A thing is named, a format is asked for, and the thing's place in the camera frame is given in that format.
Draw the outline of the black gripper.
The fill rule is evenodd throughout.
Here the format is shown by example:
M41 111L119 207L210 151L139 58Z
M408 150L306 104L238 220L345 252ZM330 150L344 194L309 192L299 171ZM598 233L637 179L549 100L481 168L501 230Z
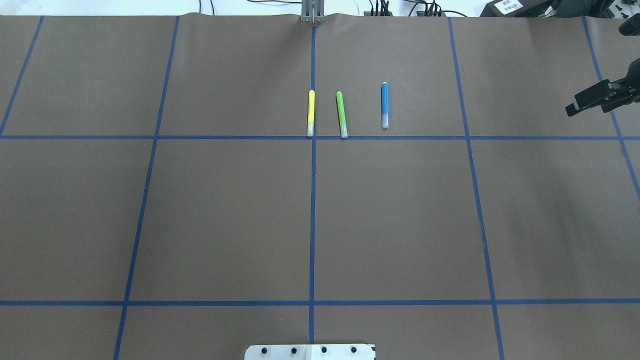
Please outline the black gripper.
M574 96L574 101L565 107L567 116L602 106L604 109L638 103L640 101L640 59L636 59L628 67L626 75L618 80L601 80L583 89Z

